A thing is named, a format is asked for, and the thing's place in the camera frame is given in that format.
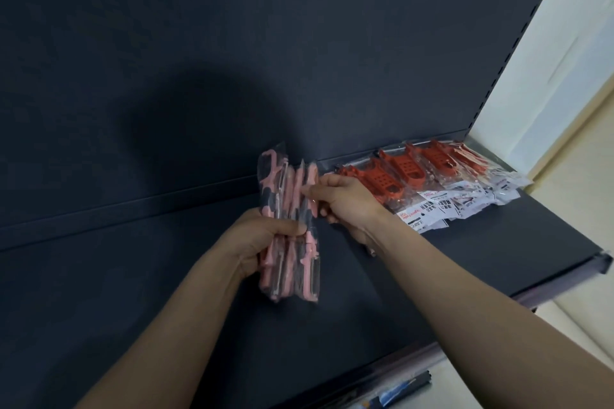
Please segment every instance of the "person's right hand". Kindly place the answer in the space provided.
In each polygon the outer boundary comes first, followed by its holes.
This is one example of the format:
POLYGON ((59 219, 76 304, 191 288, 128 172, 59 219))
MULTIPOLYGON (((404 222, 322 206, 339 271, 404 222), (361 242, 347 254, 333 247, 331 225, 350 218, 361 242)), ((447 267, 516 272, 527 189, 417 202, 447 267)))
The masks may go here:
POLYGON ((371 245, 366 234, 373 221, 389 212, 360 181, 350 176, 328 173, 318 184, 305 186, 303 194, 320 202, 320 214, 329 223, 341 222, 362 244, 371 245))

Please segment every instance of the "floor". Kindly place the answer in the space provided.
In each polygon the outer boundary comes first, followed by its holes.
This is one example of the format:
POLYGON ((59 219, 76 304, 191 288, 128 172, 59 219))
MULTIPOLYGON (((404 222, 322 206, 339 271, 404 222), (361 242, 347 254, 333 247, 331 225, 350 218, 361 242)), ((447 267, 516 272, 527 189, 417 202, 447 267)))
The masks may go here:
MULTIPOLYGON (((541 305, 537 315, 614 369, 614 360, 610 359, 554 302, 541 305)), ((449 361, 441 362, 429 370, 432 375, 430 388, 395 404, 394 409, 480 409, 480 404, 449 361)))

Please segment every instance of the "white wall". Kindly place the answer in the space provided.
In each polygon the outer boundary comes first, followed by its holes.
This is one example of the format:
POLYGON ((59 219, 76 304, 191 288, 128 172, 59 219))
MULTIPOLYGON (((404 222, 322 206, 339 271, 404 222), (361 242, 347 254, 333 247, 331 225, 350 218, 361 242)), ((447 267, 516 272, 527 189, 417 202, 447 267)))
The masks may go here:
MULTIPOLYGON (((614 251, 614 94, 565 147, 531 196, 605 250, 614 251)), ((614 268, 556 303, 614 356, 614 268)))
POLYGON ((471 135, 528 173, 614 73, 614 0, 544 0, 471 135))

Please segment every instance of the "person's left hand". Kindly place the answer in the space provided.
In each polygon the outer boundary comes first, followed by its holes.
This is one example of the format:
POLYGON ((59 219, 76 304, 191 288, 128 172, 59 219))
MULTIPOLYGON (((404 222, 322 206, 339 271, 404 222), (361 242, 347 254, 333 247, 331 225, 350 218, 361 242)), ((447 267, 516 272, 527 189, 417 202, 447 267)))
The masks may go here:
POLYGON ((258 253, 271 244, 275 235, 300 236, 307 227, 295 220, 263 217, 257 208, 241 215, 215 243, 212 249, 236 256, 243 277, 258 270, 258 253))

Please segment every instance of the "person's right arm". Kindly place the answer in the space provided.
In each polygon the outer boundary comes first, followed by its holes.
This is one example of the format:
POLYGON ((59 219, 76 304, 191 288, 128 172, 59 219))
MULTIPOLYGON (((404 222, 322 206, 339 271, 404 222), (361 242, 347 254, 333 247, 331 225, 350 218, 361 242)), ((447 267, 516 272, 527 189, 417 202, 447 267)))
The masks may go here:
POLYGON ((358 180, 328 174, 304 193, 376 250, 484 407, 614 408, 614 372, 455 264, 358 180))

